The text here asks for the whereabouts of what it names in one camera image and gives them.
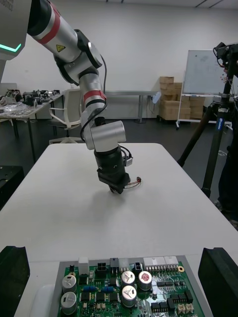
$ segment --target capacitor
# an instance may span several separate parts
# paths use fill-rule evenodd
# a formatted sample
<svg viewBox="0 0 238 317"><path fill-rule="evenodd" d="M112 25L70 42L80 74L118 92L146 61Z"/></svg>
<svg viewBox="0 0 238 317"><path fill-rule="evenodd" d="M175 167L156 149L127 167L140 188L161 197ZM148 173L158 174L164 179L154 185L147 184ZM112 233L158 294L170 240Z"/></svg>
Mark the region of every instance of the capacitor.
<svg viewBox="0 0 238 317"><path fill-rule="evenodd" d="M121 300L125 307L131 308L136 304L136 289L127 285L122 289Z"/></svg>
<svg viewBox="0 0 238 317"><path fill-rule="evenodd" d="M76 277L73 275L66 275L62 281L62 290L64 293L73 292L77 289Z"/></svg>
<svg viewBox="0 0 238 317"><path fill-rule="evenodd" d="M60 303L62 312L67 316L72 315L77 309L77 297L73 292L65 293Z"/></svg>
<svg viewBox="0 0 238 317"><path fill-rule="evenodd" d="M152 285L152 276L147 271L142 271L138 277L138 286L142 291L149 291Z"/></svg>
<svg viewBox="0 0 238 317"><path fill-rule="evenodd" d="M125 287L127 285L134 285L135 282L135 274L131 271L125 271L121 275L121 284L122 287Z"/></svg>

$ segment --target white chair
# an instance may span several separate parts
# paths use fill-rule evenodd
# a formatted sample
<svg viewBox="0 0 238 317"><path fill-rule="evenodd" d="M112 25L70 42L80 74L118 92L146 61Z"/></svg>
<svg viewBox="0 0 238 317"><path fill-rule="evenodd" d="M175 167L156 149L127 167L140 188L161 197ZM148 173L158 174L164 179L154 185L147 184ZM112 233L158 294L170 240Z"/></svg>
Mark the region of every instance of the white chair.
<svg viewBox="0 0 238 317"><path fill-rule="evenodd" d="M50 108L50 114L53 120L51 126L58 127L67 131L66 137L50 140L50 144L53 143L77 143L81 141L81 138L70 137L69 131L80 126L80 114L81 114L81 91L80 89L69 89L65 92L64 108ZM54 113L55 110L61 110L63 112L63 119L57 117Z"/></svg>

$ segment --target yellow warning sticker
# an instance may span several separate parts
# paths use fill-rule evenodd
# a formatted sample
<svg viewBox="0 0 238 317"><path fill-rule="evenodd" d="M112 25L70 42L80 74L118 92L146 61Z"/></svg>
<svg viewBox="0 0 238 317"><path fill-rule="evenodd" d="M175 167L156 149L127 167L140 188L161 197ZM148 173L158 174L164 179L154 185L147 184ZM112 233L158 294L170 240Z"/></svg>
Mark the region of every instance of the yellow warning sticker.
<svg viewBox="0 0 238 317"><path fill-rule="evenodd" d="M56 45L57 51L60 53L65 49L65 46L63 45Z"/></svg>

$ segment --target stacked boxes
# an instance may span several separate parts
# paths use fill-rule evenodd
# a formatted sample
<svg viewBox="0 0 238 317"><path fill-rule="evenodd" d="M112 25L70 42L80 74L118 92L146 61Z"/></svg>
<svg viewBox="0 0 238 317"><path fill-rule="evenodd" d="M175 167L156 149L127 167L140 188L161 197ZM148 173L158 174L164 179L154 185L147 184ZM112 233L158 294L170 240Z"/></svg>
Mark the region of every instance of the stacked boxes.
<svg viewBox="0 0 238 317"><path fill-rule="evenodd" d="M205 97L190 97L191 119L201 119Z"/></svg>
<svg viewBox="0 0 238 317"><path fill-rule="evenodd" d="M162 96L159 116L164 120L177 120L182 83L175 83L174 77L160 77L160 88ZM190 119L190 102L187 97L182 98L179 118Z"/></svg>

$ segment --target tripod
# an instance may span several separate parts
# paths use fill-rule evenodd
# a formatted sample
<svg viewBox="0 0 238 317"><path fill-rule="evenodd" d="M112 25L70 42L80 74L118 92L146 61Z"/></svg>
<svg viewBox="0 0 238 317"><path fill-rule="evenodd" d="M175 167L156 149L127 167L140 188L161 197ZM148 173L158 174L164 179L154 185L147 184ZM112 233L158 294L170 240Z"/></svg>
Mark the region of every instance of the tripod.
<svg viewBox="0 0 238 317"><path fill-rule="evenodd" d="M197 129L195 130L186 149L184 150L182 156L178 160L178 164L181 167L183 167L187 157L189 156L196 142L200 138L206 125L211 120L213 114L216 114L217 122L216 122L213 140L212 140L210 155L208 158L205 178L204 178L204 182L202 186L202 191L208 198L211 195L212 179L213 179L213 175L214 175L214 171L216 167L219 147L220 147L222 134L223 134L224 126L225 126L225 121L230 120L232 122L233 133L236 131L236 128L237 128L237 125L236 125L237 114L235 112L236 111L235 102L230 101L230 97L232 96L230 92L232 90L233 78L234 78L234 75L236 74L236 70L238 66L238 53L236 51L232 51L232 50L230 51L229 61L226 61L226 65L229 65L228 71L227 71L228 79L225 84L223 94L220 94L220 97L218 98L214 98L213 103L208 107L207 111L205 112L205 115L203 116L201 122L199 123Z"/></svg>

